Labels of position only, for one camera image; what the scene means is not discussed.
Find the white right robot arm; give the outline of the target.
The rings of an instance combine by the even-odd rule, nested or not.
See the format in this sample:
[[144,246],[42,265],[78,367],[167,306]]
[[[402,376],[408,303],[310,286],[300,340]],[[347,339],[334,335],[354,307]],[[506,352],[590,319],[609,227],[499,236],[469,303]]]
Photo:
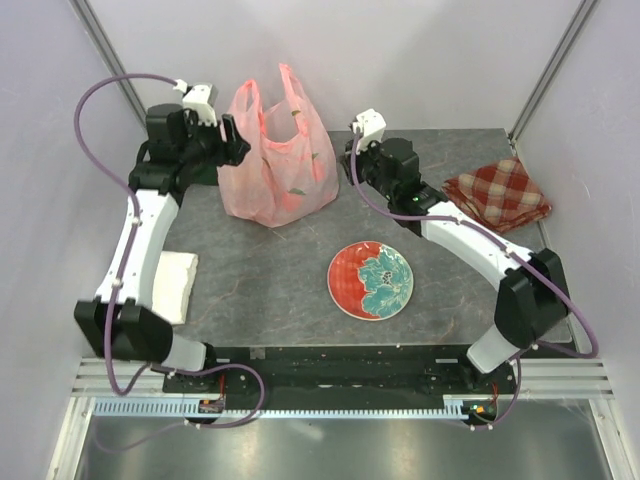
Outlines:
[[463,213],[424,182],[411,141],[349,140],[340,158],[349,183],[371,186],[387,202],[383,215],[433,242],[476,270],[497,292],[492,326],[467,350],[458,381],[467,392],[483,392],[494,371],[531,348],[570,313],[569,291],[559,256],[506,241]]

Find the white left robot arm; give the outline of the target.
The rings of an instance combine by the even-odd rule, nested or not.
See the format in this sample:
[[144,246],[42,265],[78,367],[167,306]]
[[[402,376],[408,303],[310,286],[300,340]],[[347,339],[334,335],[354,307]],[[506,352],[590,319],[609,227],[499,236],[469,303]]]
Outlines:
[[154,310],[153,284],[166,236],[198,170],[237,166],[250,145],[232,115],[208,124],[203,113],[178,104],[150,107],[146,131],[125,184],[127,213],[111,264],[93,299],[77,302],[74,318],[97,356],[185,370],[185,382],[208,393],[220,378],[212,346],[174,332]]

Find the pink plastic bag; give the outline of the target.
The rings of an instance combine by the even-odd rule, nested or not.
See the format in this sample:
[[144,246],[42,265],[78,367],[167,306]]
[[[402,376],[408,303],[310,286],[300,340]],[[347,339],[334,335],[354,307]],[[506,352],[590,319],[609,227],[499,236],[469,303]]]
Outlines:
[[339,192],[327,130],[292,68],[279,70],[284,99],[269,109],[255,80],[237,89],[228,113],[250,151],[239,166],[218,169],[226,213],[269,228],[322,209]]

